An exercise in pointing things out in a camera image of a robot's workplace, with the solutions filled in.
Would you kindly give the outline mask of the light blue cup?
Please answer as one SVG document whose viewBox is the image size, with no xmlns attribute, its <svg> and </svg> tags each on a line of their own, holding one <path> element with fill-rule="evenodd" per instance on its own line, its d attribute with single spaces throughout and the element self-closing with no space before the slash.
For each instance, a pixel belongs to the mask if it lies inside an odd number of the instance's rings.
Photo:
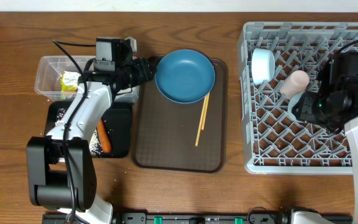
<svg viewBox="0 0 358 224">
<path fill-rule="evenodd" d="M 303 123 L 303 121 L 298 120 L 296 118 L 296 116 L 292 113 L 293 107 L 299 102 L 301 96 L 302 96 L 302 93 L 296 94 L 295 96 L 292 97 L 292 99 L 288 103 L 287 113 L 288 113 L 289 118 L 293 122 Z"/>
</svg>

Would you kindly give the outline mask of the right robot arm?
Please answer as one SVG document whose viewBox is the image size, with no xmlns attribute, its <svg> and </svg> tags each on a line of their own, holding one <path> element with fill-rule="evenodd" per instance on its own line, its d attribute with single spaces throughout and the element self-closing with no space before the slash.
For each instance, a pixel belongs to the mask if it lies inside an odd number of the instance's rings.
<svg viewBox="0 0 358 224">
<path fill-rule="evenodd" d="M 304 92 L 291 111 L 299 121 L 332 133 L 344 132 L 352 157 L 353 222 L 358 223 L 358 52 L 334 54 L 319 72 L 318 81 L 318 92 Z"/>
</svg>

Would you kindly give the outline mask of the orange carrot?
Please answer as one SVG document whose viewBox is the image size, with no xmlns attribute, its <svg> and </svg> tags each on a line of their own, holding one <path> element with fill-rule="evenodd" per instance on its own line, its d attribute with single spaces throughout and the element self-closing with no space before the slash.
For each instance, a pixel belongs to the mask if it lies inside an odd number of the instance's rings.
<svg viewBox="0 0 358 224">
<path fill-rule="evenodd" d="M 99 137 L 99 143 L 101 145 L 103 152 L 110 153 L 112 150 L 112 146 L 111 146 L 111 143 L 109 140 L 109 136 L 108 136 L 106 129 L 104 127 L 103 120 L 99 120 L 98 125 L 97 125 L 97 132 L 98 132 L 98 137 Z"/>
</svg>

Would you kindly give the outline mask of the yellow green snack wrapper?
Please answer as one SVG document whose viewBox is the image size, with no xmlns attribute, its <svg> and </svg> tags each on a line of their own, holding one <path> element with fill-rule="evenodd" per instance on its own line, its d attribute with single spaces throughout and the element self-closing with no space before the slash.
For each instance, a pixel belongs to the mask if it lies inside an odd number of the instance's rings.
<svg viewBox="0 0 358 224">
<path fill-rule="evenodd" d="M 78 72 L 68 72 L 64 71 L 62 79 L 60 80 L 61 84 L 61 100 L 71 98 L 73 93 L 78 89 L 78 79 L 80 74 Z"/>
</svg>

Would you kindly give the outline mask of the light blue bowl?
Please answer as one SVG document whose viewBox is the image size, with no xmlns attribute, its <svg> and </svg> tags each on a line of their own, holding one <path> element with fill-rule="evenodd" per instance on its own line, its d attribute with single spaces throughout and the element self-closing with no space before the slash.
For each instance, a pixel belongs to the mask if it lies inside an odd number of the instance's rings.
<svg viewBox="0 0 358 224">
<path fill-rule="evenodd" d="M 251 74 L 255 85 L 271 81 L 275 73 L 273 52 L 266 49 L 255 49 L 251 58 Z"/>
</svg>

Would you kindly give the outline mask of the wooden chopstick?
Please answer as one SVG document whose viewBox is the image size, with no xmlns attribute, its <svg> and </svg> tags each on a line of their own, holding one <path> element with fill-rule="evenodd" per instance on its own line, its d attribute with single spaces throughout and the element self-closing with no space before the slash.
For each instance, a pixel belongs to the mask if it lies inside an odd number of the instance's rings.
<svg viewBox="0 0 358 224">
<path fill-rule="evenodd" d="M 202 107 L 202 110 L 201 110 L 200 121 L 199 121 L 199 125 L 198 125 L 196 141 L 195 141 L 195 146 L 196 147 L 198 146 L 198 143 L 199 143 L 200 132 L 201 132 L 201 127 L 202 127 L 203 117 L 204 117 L 204 111 L 205 111 L 205 107 L 206 107 L 207 96 L 208 96 L 208 94 L 204 97 L 203 107 Z"/>
<path fill-rule="evenodd" d="M 206 114 L 208 111 L 208 103 L 209 103 L 209 96 L 210 93 L 208 93 L 205 98 L 204 98 L 204 105 L 203 105 L 203 117 L 202 117 L 202 122 L 201 122 L 201 130 L 204 130 L 204 126 L 205 126 L 205 122 L 206 122 Z"/>
</svg>

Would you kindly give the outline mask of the pink cup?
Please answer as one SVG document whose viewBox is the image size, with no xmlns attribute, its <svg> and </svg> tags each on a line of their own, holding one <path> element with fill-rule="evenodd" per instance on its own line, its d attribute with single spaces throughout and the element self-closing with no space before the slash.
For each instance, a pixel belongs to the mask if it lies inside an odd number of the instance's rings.
<svg viewBox="0 0 358 224">
<path fill-rule="evenodd" d="M 306 72 L 296 70 L 284 80 L 280 93 L 286 99 L 290 100 L 295 95 L 304 92 L 306 87 L 309 85 L 309 82 L 310 78 Z"/>
</svg>

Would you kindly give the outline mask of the dark blue plate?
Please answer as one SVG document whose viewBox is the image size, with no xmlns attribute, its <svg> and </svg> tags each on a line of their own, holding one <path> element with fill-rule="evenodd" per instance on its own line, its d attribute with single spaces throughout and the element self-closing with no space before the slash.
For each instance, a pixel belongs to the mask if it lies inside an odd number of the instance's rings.
<svg viewBox="0 0 358 224">
<path fill-rule="evenodd" d="M 157 65 L 155 83 L 161 94 L 179 104 L 202 100 L 212 89 L 216 73 L 202 53 L 181 49 L 163 56 Z"/>
</svg>

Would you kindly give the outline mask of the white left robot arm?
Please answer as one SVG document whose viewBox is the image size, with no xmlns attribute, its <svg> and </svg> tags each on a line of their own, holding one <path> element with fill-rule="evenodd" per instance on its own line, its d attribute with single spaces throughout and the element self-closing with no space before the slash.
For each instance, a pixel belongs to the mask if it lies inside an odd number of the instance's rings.
<svg viewBox="0 0 358 224">
<path fill-rule="evenodd" d="M 30 202 L 64 213 L 64 223 L 112 223 L 113 206 L 96 193 L 89 141 L 117 93 L 152 80 L 157 70 L 133 56 L 132 37 L 98 37 L 93 46 L 96 56 L 78 69 L 78 89 L 65 115 L 26 147 Z"/>
</svg>

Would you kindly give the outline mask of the pile of white rice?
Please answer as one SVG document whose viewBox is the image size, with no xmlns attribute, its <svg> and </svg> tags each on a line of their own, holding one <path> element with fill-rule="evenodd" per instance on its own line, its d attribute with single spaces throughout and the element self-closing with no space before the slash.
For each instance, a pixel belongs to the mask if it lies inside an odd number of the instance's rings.
<svg viewBox="0 0 358 224">
<path fill-rule="evenodd" d="M 60 120 L 64 117 L 65 113 L 65 108 L 59 108 L 57 110 L 54 126 L 57 126 L 60 123 Z M 93 135 L 89 141 L 89 151 L 92 157 L 102 157 L 103 150 L 99 141 L 98 129 L 94 130 Z"/>
</svg>

